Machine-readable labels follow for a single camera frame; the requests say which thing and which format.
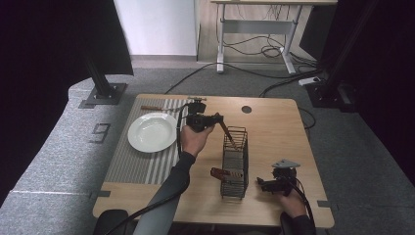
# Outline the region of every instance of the white plate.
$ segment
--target white plate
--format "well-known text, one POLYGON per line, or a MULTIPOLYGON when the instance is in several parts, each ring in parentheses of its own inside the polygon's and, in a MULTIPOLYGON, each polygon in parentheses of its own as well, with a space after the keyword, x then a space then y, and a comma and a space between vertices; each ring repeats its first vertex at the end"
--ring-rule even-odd
POLYGON ((170 146, 176 140, 177 120, 163 113, 143 115, 130 125, 128 142, 144 153, 154 153, 170 146))

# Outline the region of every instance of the white desk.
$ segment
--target white desk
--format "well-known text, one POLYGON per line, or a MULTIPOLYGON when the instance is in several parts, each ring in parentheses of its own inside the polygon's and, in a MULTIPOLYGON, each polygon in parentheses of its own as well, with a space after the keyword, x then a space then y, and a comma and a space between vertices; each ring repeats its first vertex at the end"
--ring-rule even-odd
POLYGON ((224 33, 255 33, 255 34, 285 34, 287 39, 281 48, 281 55, 289 73, 296 73, 290 56, 290 47, 293 42, 294 33, 301 14, 302 5, 335 5, 337 0, 210 0, 221 7, 221 27, 219 29, 219 46, 217 53, 217 72, 223 72, 223 34, 224 33), (297 5, 295 18, 289 21, 240 21, 226 20, 225 6, 227 4, 243 5, 297 5))

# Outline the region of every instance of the gray carpet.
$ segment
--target gray carpet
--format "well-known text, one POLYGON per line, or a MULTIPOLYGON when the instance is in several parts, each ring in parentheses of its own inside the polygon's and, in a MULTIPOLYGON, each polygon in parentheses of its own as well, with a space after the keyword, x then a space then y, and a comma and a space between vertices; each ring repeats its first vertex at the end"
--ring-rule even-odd
MULTIPOLYGON (((110 82, 126 82, 126 91, 119 105, 95 109, 78 108, 93 88, 92 80, 74 85, 61 119, 0 210, 0 234, 92 234, 97 193, 135 97, 162 94, 192 71, 137 69, 134 76, 109 75, 110 82), (102 137, 93 133, 97 123, 111 125, 102 144, 91 142, 102 137)), ((212 68, 169 94, 257 97, 278 81, 239 70, 217 74, 212 68)), ((294 99, 317 119, 309 140, 336 222, 319 234, 415 234, 415 189, 359 114, 312 108, 296 82, 266 97, 294 99)), ((301 116, 311 123, 306 113, 301 116)))

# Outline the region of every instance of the desk leg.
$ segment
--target desk leg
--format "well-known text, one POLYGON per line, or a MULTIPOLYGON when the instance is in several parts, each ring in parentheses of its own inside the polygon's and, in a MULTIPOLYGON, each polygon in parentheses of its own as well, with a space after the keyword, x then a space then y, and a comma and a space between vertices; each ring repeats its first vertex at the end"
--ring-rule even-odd
POLYGON ((296 14, 296 17, 293 19, 293 25, 290 28, 290 32, 289 34, 287 34, 287 40, 285 42, 285 45, 284 47, 280 49, 289 73, 296 73, 293 63, 291 62, 290 47, 293 42, 294 34, 296 33, 297 24, 299 24, 301 9, 302 9, 302 5, 298 5, 297 14, 296 14))
POLYGON ((225 4, 220 4, 222 8, 222 17, 220 18, 220 29, 219 29, 219 46, 217 50, 217 73, 223 73, 223 58, 224 58, 224 47, 223 47, 223 28, 225 22, 225 4))

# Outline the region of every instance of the striped placemat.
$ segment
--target striped placemat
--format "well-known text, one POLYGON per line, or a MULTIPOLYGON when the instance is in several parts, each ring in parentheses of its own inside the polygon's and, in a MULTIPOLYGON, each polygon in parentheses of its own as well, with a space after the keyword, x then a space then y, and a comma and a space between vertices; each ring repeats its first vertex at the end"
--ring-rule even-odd
MULTIPOLYGON (((138 117, 157 111, 141 110, 141 106, 156 106, 165 109, 176 108, 189 103, 190 100, 173 99, 139 99, 137 98, 122 130, 121 137, 115 149, 113 160, 105 178, 106 182, 162 184, 170 170, 178 161, 176 142, 170 147, 156 153, 142 153, 134 149, 128 142, 128 128, 138 117)), ((179 112, 164 111, 176 120, 179 112)))

